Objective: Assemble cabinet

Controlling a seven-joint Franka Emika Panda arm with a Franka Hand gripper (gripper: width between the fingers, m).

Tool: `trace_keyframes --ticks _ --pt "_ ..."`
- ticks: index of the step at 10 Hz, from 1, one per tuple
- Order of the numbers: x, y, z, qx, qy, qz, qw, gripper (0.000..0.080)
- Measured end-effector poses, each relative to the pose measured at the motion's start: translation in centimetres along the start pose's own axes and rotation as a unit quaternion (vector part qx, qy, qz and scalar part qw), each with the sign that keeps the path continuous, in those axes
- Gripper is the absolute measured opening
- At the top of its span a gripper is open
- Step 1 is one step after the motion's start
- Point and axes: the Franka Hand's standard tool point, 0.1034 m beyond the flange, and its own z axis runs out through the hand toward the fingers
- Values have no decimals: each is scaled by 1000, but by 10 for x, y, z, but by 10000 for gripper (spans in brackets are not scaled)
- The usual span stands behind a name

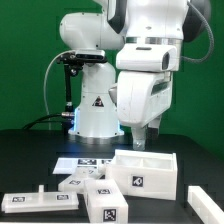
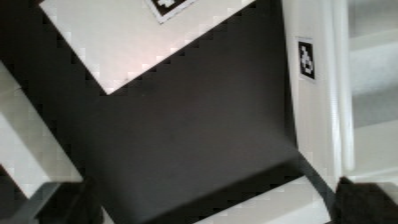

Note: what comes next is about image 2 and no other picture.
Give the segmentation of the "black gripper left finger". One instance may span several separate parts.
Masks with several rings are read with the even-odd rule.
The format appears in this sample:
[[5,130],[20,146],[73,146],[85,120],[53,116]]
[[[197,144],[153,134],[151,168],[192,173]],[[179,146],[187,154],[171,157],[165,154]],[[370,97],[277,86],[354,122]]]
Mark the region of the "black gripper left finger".
[[0,224],[103,224],[94,183],[48,182]]

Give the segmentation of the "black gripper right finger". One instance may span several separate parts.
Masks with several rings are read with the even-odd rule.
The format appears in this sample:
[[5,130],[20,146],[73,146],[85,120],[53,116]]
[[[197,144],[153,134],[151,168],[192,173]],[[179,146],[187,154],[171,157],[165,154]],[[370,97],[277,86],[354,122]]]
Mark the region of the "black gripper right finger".
[[339,178],[332,205],[334,224],[398,224],[398,203],[380,185]]

